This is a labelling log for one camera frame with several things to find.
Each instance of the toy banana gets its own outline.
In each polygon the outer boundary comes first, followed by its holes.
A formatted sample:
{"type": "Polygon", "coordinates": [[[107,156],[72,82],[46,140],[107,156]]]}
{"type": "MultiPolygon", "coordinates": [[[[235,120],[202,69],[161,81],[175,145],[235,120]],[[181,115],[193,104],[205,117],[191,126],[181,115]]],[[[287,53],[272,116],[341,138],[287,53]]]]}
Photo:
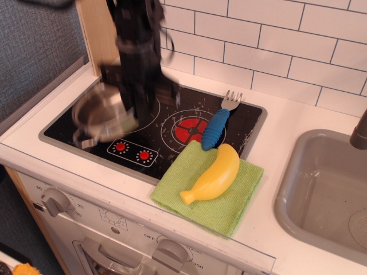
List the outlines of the toy banana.
{"type": "Polygon", "coordinates": [[[190,191],[180,192],[182,201],[189,205],[193,201],[206,201],[223,194],[235,180],[240,168],[236,150],[223,143],[218,147],[214,163],[198,178],[190,191]]]}

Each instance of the blue fork handle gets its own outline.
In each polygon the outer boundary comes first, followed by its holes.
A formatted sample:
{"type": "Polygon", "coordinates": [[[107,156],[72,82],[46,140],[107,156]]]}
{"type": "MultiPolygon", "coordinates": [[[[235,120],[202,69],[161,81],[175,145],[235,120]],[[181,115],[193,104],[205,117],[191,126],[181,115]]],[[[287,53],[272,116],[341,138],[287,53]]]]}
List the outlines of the blue fork handle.
{"type": "Polygon", "coordinates": [[[227,109],[220,109],[209,121],[201,139],[201,148],[204,151],[213,148],[217,144],[228,118],[229,111],[227,109]]]}

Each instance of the white tile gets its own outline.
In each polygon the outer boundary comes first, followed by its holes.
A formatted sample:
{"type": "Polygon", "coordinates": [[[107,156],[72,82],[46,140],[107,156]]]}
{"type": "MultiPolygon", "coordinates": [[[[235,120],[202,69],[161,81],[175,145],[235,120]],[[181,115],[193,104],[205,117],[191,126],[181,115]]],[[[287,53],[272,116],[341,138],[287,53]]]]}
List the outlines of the white tile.
{"type": "Polygon", "coordinates": [[[228,17],[298,30],[303,7],[283,0],[231,0],[228,17]]]}
{"type": "Polygon", "coordinates": [[[194,33],[195,11],[170,6],[163,6],[163,8],[165,9],[165,20],[161,23],[162,27],[194,33]]]}
{"type": "Polygon", "coordinates": [[[171,50],[161,50],[161,65],[170,69],[180,70],[185,73],[194,74],[194,57],[183,53],[174,53],[170,60],[171,50]]]}
{"type": "Polygon", "coordinates": [[[366,0],[352,0],[350,2],[349,10],[360,11],[367,13],[367,1],[366,0]]]}
{"type": "Polygon", "coordinates": [[[166,5],[226,16],[228,0],[166,0],[166,5]]]}
{"type": "Polygon", "coordinates": [[[172,36],[177,52],[191,54],[215,61],[223,61],[224,42],[194,34],[167,30],[172,36]]]}
{"type": "Polygon", "coordinates": [[[335,38],[296,32],[279,27],[263,26],[259,48],[330,62],[336,43],[335,38]]]}
{"type": "Polygon", "coordinates": [[[252,89],[315,106],[321,87],[284,77],[255,72],[252,89]]]}
{"type": "Polygon", "coordinates": [[[317,106],[361,117],[367,109],[367,97],[322,88],[317,106]]]}
{"type": "Polygon", "coordinates": [[[257,47],[260,24],[206,13],[196,13],[195,33],[232,43],[257,47]]]}
{"type": "Polygon", "coordinates": [[[367,71],[367,45],[339,40],[331,63],[367,71]]]}
{"type": "Polygon", "coordinates": [[[306,5],[300,30],[367,43],[367,14],[306,5]]]}
{"type": "Polygon", "coordinates": [[[251,89],[253,71],[196,57],[195,75],[251,89]]]}
{"type": "Polygon", "coordinates": [[[283,54],[232,43],[225,44],[224,63],[227,64],[285,77],[290,61],[291,57],[283,54]]]}
{"type": "Polygon", "coordinates": [[[309,3],[327,7],[337,7],[339,9],[347,9],[349,1],[350,0],[297,0],[296,2],[309,3]]]}
{"type": "Polygon", "coordinates": [[[293,58],[289,78],[360,94],[367,73],[321,62],[293,58]]]}

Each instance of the green cloth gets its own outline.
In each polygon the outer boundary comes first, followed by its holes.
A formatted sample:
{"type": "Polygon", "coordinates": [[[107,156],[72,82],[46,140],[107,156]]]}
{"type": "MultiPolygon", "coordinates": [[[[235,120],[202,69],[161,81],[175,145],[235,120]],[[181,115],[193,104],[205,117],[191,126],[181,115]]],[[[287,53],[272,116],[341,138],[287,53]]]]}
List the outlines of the green cloth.
{"type": "Polygon", "coordinates": [[[185,205],[179,196],[190,190],[196,180],[216,160],[217,150],[204,151],[201,143],[192,141],[164,174],[150,198],[160,207],[203,225],[212,233],[233,235],[264,170],[240,159],[239,173],[230,188],[216,199],[194,201],[185,205]]]}

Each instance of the gray sink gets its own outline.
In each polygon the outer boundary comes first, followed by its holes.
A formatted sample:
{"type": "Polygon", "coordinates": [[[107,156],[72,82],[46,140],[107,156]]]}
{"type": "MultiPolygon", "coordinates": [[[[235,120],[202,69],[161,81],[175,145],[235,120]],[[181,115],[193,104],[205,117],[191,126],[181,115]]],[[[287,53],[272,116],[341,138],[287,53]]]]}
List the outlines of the gray sink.
{"type": "Polygon", "coordinates": [[[323,129],[301,135],[274,210],[293,237],[367,266],[367,151],[349,138],[323,129]]]}

